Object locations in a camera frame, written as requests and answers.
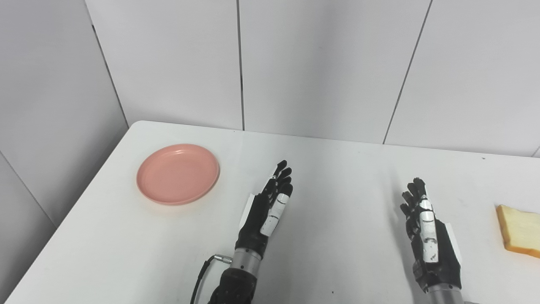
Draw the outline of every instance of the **wall seam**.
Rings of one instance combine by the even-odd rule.
[[[426,11],[426,15],[424,16],[424,21],[422,22],[422,27],[420,27],[420,33],[418,33],[418,38],[416,39],[416,44],[414,45],[413,53],[410,57],[409,65],[407,66],[407,71],[405,72],[405,77],[403,78],[403,82],[401,83],[400,92],[397,95],[396,104],[394,105],[394,110],[392,111],[392,116],[390,117],[390,121],[388,122],[388,127],[386,128],[386,133],[384,134],[384,139],[382,140],[382,144],[386,144],[386,138],[388,137],[388,132],[390,131],[390,126],[392,125],[392,121],[394,120],[394,115],[396,114],[397,105],[400,102],[401,94],[403,93],[403,88],[405,87],[405,82],[407,81],[407,76],[409,76],[410,67],[413,63],[414,55],[416,54],[416,49],[418,48],[418,44],[420,42],[420,37],[422,37],[422,32],[424,31],[424,26],[426,25],[426,20],[428,19],[429,10],[431,9],[431,4],[433,3],[433,0],[429,1],[428,9]]]
[[[37,201],[36,197],[34,196],[34,194],[32,193],[32,191],[30,191],[30,189],[28,188],[28,186],[26,185],[26,183],[23,181],[23,179],[19,176],[19,173],[17,173],[17,171],[15,171],[15,168],[11,165],[11,163],[8,161],[7,157],[5,157],[5,155],[2,153],[2,151],[0,151],[0,156],[2,158],[4,158],[5,162],[8,164],[8,166],[11,168],[11,170],[13,171],[13,173],[15,173],[15,176],[17,176],[17,178],[19,179],[19,181],[23,184],[24,188],[26,189],[26,191],[28,191],[28,193],[32,196],[32,199],[34,200],[34,202],[39,206],[39,208],[41,209],[41,211],[43,212],[43,214],[45,214],[45,216],[47,217],[47,219],[49,219],[49,221],[51,221],[51,224],[55,227],[55,228],[58,228],[58,226],[52,221],[51,217],[47,214],[47,212],[45,212],[45,209],[43,209],[43,207],[41,206],[41,204],[39,204],[39,202]]]

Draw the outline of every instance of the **toast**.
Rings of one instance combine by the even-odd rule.
[[[540,214],[499,205],[497,217],[506,250],[540,258]]]

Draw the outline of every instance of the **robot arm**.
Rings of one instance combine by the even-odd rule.
[[[414,253],[413,272],[431,304],[463,304],[461,266],[446,225],[438,220],[420,178],[407,185],[400,208]]]
[[[209,304],[251,303],[268,238],[293,191],[289,177],[292,170],[285,169],[286,166],[286,161],[280,162],[263,191],[255,196],[246,222],[238,234],[231,266],[222,273]]]

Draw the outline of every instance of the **white wall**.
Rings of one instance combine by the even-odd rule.
[[[539,4],[87,0],[129,123],[531,156]]]
[[[127,125],[83,0],[0,8],[0,150],[59,225]]]
[[[0,303],[54,231],[52,222],[0,154]]]
[[[129,124],[242,129],[235,0],[87,0]]]
[[[433,1],[386,143],[532,156],[540,2]]]
[[[429,0],[240,0],[246,130],[382,143]]]

